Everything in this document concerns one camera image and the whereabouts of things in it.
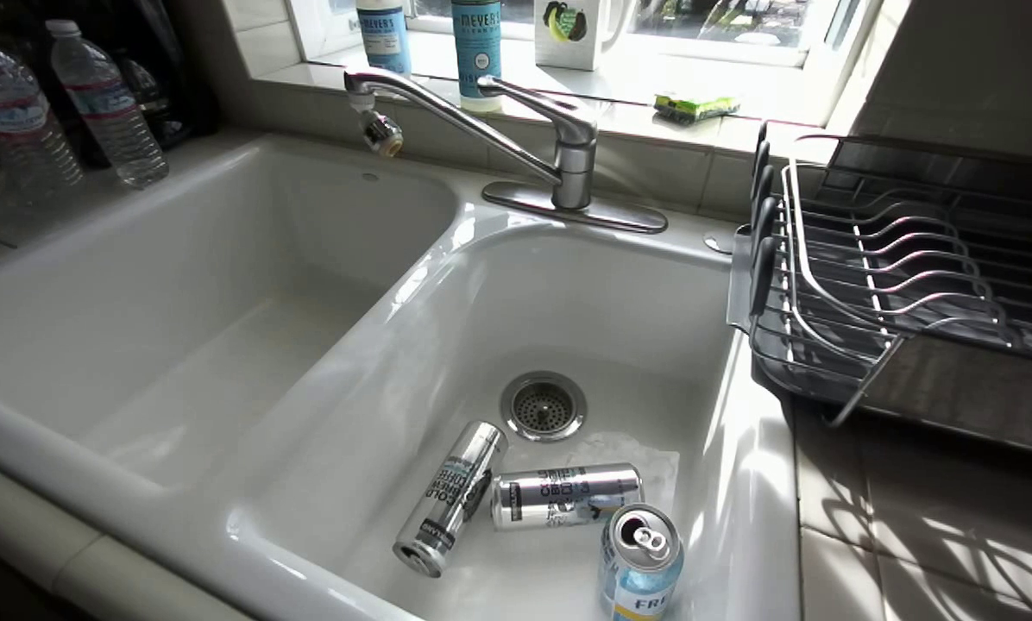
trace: faucet spout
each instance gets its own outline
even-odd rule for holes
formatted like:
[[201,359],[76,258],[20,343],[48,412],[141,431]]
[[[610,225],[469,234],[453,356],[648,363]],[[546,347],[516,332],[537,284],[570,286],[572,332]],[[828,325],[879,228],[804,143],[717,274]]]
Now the faucet spout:
[[542,117],[548,117],[555,126],[555,158],[546,164],[537,152],[512,143],[508,134],[500,134],[497,128],[469,117],[465,111],[453,109],[450,99],[437,96],[431,90],[424,90],[424,86],[418,86],[418,82],[412,82],[399,74],[347,68],[347,94],[351,96],[351,109],[367,117],[367,138],[370,134],[387,134],[379,128],[377,130],[370,128],[374,117],[382,117],[382,115],[377,115],[377,94],[379,90],[418,99],[423,109],[427,109],[431,115],[438,115],[450,126],[464,128],[465,134],[477,134],[486,146],[495,146],[497,152],[506,152],[508,158],[523,164],[527,173],[548,180],[555,210],[581,210],[581,209],[590,204],[599,130],[595,130],[595,126],[581,122],[578,115],[562,111],[548,99],[539,99],[537,94],[527,94],[516,82],[486,79],[486,76],[480,79],[484,94],[516,96],[516,99],[523,99],[525,109],[539,111]]

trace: white double sink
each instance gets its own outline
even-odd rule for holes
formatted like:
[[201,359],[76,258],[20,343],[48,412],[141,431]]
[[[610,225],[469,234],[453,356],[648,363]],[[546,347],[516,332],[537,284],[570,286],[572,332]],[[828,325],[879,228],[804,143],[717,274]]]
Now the white double sink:
[[797,617],[793,454],[713,238],[223,143],[0,264],[0,471],[260,617],[602,617],[599,527],[480,511],[442,580],[392,554],[453,437],[562,372],[588,424],[497,471],[631,462],[686,549],[674,617]]

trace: dish drying rack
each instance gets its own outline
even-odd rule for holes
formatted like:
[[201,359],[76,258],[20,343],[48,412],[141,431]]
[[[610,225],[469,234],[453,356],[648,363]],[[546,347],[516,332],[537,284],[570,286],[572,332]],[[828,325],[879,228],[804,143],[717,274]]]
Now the dish drying rack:
[[756,143],[748,336],[779,389],[1032,454],[1032,164],[809,134]]

